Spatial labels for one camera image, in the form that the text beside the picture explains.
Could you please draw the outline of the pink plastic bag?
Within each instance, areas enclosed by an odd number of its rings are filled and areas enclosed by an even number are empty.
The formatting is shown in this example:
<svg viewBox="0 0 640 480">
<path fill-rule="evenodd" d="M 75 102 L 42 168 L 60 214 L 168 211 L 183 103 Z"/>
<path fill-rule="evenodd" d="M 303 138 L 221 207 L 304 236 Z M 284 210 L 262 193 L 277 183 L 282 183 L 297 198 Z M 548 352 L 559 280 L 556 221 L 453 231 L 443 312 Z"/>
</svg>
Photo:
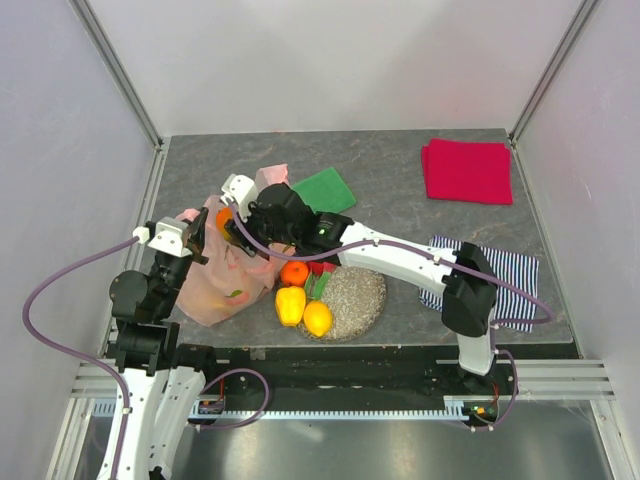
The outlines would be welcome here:
<svg viewBox="0 0 640 480">
<path fill-rule="evenodd" d="M 177 307 L 203 326 L 222 322 L 269 293 L 280 278 L 285 261 L 258 255 L 251 257 L 231 245 L 218 229 L 216 217 L 224 208 L 218 194 L 207 198 L 204 255 L 205 265 L 192 264 Z"/>
</svg>

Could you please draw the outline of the yellow bell pepper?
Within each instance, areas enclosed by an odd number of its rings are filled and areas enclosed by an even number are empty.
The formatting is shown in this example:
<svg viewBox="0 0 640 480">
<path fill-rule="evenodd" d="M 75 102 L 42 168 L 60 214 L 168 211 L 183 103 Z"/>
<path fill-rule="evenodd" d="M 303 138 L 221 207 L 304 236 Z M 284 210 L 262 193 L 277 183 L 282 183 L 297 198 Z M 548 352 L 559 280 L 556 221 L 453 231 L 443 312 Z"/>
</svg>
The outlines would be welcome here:
<svg viewBox="0 0 640 480">
<path fill-rule="evenodd" d="M 297 326 L 306 307 L 305 290 L 298 286 L 280 288 L 275 296 L 275 308 L 280 323 L 287 327 Z"/>
</svg>

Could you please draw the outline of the yellow lemon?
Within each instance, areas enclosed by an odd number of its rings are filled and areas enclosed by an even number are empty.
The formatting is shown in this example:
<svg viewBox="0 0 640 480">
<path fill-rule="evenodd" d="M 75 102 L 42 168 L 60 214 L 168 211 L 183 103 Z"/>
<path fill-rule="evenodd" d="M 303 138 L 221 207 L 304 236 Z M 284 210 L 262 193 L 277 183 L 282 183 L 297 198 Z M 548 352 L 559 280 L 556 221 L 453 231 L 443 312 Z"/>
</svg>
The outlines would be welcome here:
<svg viewBox="0 0 640 480">
<path fill-rule="evenodd" d="M 313 300 L 305 307 L 303 322 L 311 335 L 323 337 L 333 326 L 333 315 L 325 303 Z"/>
</svg>

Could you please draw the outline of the red dragon fruit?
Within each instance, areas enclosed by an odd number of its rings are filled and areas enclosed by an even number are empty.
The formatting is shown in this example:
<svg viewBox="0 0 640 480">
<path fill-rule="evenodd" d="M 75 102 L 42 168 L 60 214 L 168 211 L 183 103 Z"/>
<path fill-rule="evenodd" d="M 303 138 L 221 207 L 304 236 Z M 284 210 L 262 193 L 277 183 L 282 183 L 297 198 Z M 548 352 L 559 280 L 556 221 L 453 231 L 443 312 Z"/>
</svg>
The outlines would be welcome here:
<svg viewBox="0 0 640 480">
<path fill-rule="evenodd" d="M 332 274 L 337 268 L 336 265 L 327 261 L 309 261 L 307 266 L 309 271 L 317 276 L 321 276 L 324 273 Z"/>
</svg>

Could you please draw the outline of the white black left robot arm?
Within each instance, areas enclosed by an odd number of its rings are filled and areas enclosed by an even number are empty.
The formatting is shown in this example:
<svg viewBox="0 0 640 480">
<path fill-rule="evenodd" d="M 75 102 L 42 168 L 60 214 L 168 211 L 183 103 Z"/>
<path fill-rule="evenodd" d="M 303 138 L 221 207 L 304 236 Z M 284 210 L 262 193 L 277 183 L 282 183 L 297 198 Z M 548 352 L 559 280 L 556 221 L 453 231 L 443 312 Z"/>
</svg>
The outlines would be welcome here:
<svg viewBox="0 0 640 480">
<path fill-rule="evenodd" d="M 199 393 L 219 382 L 213 348 L 181 344 L 169 321 L 192 264 L 204 265 L 208 209 L 192 220 L 165 217 L 135 230 L 154 250 L 146 273 L 127 270 L 109 289 L 116 341 L 107 350 L 127 389 L 117 394 L 101 479 L 168 479 Z"/>
</svg>

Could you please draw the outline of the orange tangerine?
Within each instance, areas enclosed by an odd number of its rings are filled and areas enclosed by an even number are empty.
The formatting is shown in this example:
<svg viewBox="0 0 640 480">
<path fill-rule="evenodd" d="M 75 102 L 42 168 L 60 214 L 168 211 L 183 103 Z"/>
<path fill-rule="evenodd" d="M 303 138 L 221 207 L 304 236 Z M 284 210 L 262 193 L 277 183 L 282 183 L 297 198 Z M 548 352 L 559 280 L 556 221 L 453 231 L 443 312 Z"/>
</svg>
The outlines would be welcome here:
<svg viewBox="0 0 640 480">
<path fill-rule="evenodd" d="M 285 287 L 304 287 L 309 277 L 309 266 L 303 261 L 288 261 L 280 270 L 280 280 Z"/>
</svg>

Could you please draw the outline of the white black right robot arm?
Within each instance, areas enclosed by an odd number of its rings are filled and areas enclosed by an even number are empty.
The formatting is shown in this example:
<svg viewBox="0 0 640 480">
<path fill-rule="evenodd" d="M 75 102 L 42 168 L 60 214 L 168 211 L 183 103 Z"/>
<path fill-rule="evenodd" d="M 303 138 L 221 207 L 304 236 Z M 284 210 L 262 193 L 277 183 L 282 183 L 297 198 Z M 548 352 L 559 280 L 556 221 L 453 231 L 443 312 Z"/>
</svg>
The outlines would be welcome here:
<svg viewBox="0 0 640 480">
<path fill-rule="evenodd" d="M 232 211 L 225 228 L 233 243 L 251 256 L 274 257 L 273 245 L 282 244 L 293 248 L 297 260 L 371 270 L 440 298 L 441 321 L 457 338 L 460 386 L 477 394 L 493 383 L 490 323 L 497 287 L 479 247 L 401 240 L 340 214 L 314 212 L 285 183 L 260 189 L 244 175 L 226 180 L 221 201 Z"/>
</svg>

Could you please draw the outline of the green orange mango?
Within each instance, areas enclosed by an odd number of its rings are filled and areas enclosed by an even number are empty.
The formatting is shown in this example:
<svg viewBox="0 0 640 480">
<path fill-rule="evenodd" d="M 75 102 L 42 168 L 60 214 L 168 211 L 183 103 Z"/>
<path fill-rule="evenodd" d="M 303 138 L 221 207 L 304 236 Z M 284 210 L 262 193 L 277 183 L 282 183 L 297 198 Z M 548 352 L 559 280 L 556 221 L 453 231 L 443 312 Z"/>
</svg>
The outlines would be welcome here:
<svg viewBox="0 0 640 480">
<path fill-rule="evenodd" d="M 232 235 L 226 228 L 226 225 L 229 221 L 233 221 L 233 214 L 231 212 L 231 209 L 229 207 L 221 208 L 216 214 L 215 224 L 222 238 L 227 243 L 231 243 L 233 241 Z"/>
</svg>

